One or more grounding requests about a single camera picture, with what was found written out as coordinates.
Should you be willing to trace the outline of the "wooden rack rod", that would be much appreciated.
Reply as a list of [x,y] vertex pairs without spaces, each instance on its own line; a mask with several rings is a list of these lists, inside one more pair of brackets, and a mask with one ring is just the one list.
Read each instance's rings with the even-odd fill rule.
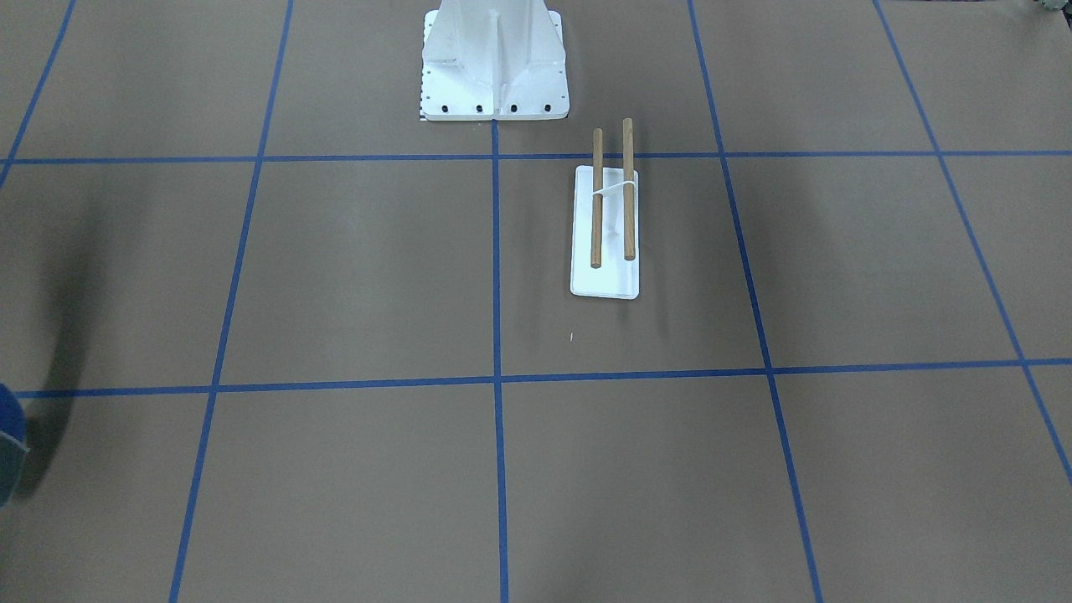
[[590,227],[590,267],[602,265],[604,238],[604,130],[597,127],[592,135],[592,227]]
[[623,201],[624,226],[624,259],[635,262],[637,258],[637,218],[636,218],[636,183],[632,180],[635,172],[635,142],[632,141],[632,118],[624,118],[621,122],[621,201]]

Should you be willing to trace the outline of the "blue grey towel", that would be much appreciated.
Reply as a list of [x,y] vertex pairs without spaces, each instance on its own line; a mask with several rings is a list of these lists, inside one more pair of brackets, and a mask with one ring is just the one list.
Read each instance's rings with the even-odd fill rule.
[[27,417],[23,405],[1,383],[1,508],[10,503],[23,477],[27,446]]

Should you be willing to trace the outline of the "white rack base tray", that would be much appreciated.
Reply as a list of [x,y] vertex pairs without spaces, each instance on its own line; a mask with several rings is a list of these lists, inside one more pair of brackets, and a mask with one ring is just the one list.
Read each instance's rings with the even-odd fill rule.
[[[604,186],[621,182],[620,168],[602,170]],[[636,260],[624,259],[623,201],[602,198],[602,265],[599,270],[590,267],[590,227],[592,227],[592,167],[581,165],[575,170],[574,182],[574,236],[569,264],[568,290],[575,296],[608,299],[636,299],[641,286],[640,256],[640,187],[639,172],[632,173],[636,183]]]

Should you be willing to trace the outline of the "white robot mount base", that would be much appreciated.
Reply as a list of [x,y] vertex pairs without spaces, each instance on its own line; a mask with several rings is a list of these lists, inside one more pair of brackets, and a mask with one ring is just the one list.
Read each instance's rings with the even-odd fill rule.
[[425,13],[422,43],[421,119],[570,114],[563,20],[544,1],[443,1]]

